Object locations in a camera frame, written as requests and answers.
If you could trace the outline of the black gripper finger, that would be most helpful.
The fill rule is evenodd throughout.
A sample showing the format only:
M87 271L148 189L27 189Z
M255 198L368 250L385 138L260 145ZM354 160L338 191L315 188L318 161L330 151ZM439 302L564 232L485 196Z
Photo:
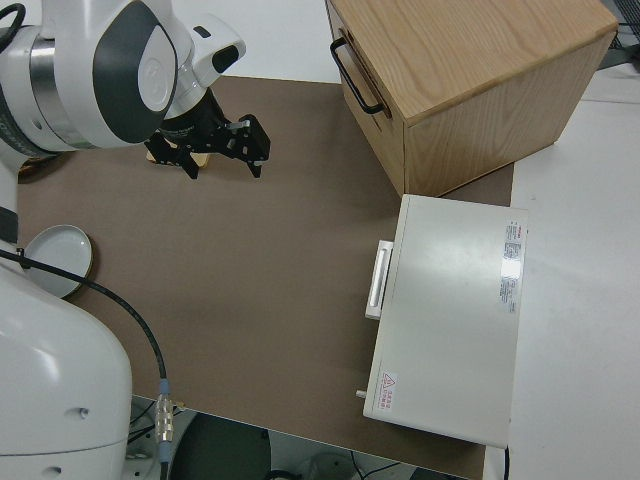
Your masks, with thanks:
M271 141L259 120L252 114L242 116L231 125L234 157L243 161L254 178L261 177L263 164L269 160Z
M189 178L198 178L199 166L184 146L173 147L160 133L155 132L144 142L147 151L156 164L180 167Z

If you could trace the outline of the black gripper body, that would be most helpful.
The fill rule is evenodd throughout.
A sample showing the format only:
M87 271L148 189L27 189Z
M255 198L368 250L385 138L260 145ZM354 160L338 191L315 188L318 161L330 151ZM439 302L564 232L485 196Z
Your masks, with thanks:
M196 153L222 153L234 156L232 133L213 92L206 89L196 105L180 115L166 118L160 134L173 146L188 147Z

